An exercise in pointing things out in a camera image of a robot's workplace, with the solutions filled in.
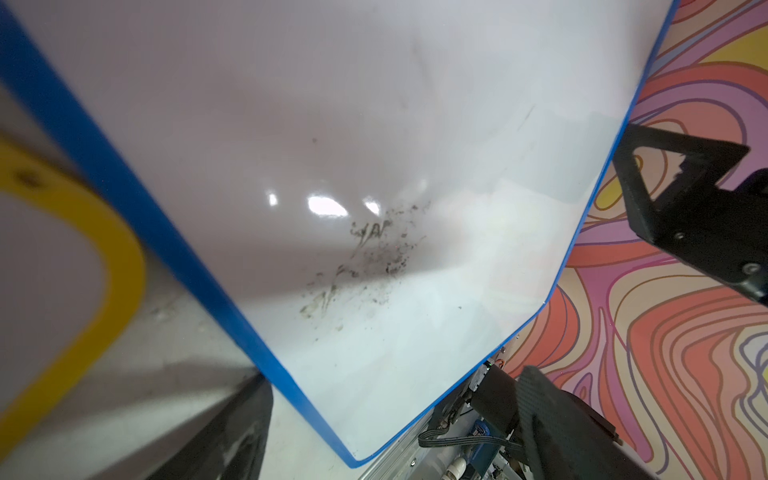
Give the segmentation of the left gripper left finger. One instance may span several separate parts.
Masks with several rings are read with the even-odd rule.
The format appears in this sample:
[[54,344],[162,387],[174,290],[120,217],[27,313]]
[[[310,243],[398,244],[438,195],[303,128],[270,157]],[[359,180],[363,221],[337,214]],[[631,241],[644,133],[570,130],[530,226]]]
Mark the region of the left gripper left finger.
[[257,374],[151,479],[257,479],[273,409],[271,384]]

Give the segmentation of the yellow-framed whiteboard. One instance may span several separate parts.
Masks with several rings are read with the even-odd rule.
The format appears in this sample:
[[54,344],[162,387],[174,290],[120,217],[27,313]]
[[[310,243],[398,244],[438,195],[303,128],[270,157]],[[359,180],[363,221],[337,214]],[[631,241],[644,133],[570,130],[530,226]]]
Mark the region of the yellow-framed whiteboard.
[[1,141],[1,454],[111,346],[143,300],[143,249],[67,172]]

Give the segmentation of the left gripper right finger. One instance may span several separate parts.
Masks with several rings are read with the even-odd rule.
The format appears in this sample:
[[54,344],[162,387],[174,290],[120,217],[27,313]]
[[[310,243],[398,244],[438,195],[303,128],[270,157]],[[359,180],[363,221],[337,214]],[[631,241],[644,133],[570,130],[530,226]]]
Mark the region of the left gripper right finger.
[[537,368],[517,382],[527,465],[535,479],[654,479]]

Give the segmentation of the smudged blue-framed whiteboard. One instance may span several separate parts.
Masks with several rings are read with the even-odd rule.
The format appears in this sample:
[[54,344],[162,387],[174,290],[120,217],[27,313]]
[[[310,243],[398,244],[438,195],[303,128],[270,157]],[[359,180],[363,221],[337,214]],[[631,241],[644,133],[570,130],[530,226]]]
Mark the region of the smudged blue-framed whiteboard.
[[673,1],[5,1],[1,81],[348,466],[551,297]]

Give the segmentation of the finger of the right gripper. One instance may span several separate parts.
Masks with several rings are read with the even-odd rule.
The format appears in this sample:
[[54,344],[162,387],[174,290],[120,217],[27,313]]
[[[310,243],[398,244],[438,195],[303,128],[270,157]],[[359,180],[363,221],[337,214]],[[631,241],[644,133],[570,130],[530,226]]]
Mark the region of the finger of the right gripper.
[[[634,153],[682,155],[674,180],[651,197]],[[760,303],[767,302],[767,171],[732,190],[718,181],[748,155],[746,145],[629,124],[612,157],[628,223],[646,243]]]

